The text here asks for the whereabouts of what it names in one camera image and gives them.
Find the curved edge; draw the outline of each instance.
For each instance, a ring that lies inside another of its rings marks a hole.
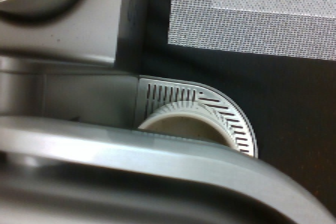
[[[192,82],[192,81],[183,81],[183,80],[179,80],[179,79],[168,79],[168,78],[161,78],[161,77],[153,77],[153,76],[147,76],[147,75],[140,75],[140,79],[144,78],[144,79],[153,79],[153,80],[161,80],[161,81],[168,81],[168,82],[179,82],[182,84],[186,84],[186,85],[195,85],[195,86],[200,86],[206,89],[209,89],[215,94],[218,94],[221,97],[224,97],[228,102],[234,105],[237,111],[240,112],[242,114],[242,117],[245,119],[245,122],[248,124],[248,127],[249,127],[249,131],[251,131],[251,136],[252,136],[252,139],[254,139],[254,157],[258,158],[258,144],[257,144],[257,138],[255,138],[255,131],[254,131],[254,127],[251,125],[251,122],[249,122],[249,119],[248,119],[248,116],[242,110],[242,108],[239,107],[239,105],[236,104],[234,100],[218,90],[215,89],[212,86],[203,84],[203,83],[198,83],[198,82]]]
[[[0,137],[8,153],[200,182],[257,200],[297,224],[336,224],[290,177],[225,146],[29,117],[0,117]]]

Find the reflective surface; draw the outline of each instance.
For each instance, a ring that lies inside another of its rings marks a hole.
[[[245,195],[296,223],[336,223],[294,181],[225,146],[26,117],[0,118],[0,136],[8,153],[198,182]]]

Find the silver surface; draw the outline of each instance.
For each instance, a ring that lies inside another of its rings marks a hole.
[[[27,170],[0,164],[0,180],[6,224],[293,224],[234,192],[111,169],[66,164]]]
[[[123,72],[45,75],[44,116],[132,128],[138,77]]]
[[[137,70],[146,6],[146,0],[81,0],[65,15],[38,25],[2,19],[0,54],[104,66],[116,62]]]
[[[42,115],[42,77],[0,70],[0,116]]]
[[[168,42],[336,60],[335,22],[333,0],[173,0]]]
[[[227,120],[230,130],[233,130],[239,151],[258,157],[254,129],[243,111],[228,96],[200,83],[146,76],[140,79],[135,127],[161,106],[177,101],[200,102],[219,112]]]
[[[27,117],[0,117],[0,138],[3,152],[204,183],[257,200],[294,223],[336,223],[294,181],[218,144]]]
[[[59,11],[74,0],[2,0],[0,13],[36,17]]]

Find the gray fabric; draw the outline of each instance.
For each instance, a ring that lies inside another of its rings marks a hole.
[[[173,0],[168,43],[336,60],[336,0]]]

